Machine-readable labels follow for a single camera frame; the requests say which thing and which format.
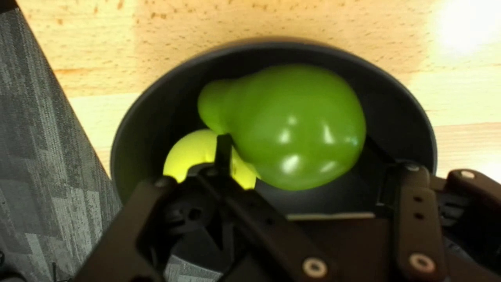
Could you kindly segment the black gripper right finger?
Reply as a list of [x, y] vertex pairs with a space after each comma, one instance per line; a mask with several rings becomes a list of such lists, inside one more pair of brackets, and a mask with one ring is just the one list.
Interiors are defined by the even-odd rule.
[[501, 282], [501, 185], [473, 170], [437, 177], [417, 163], [384, 171], [392, 282]]

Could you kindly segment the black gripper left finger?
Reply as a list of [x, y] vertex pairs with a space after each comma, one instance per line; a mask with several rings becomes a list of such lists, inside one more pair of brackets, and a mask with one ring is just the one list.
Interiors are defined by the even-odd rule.
[[174, 246], [198, 231], [229, 262], [224, 282], [339, 282], [339, 265], [318, 243], [231, 177], [231, 146], [221, 137], [216, 160], [193, 166], [182, 184], [168, 176], [138, 184], [74, 282], [168, 282]]

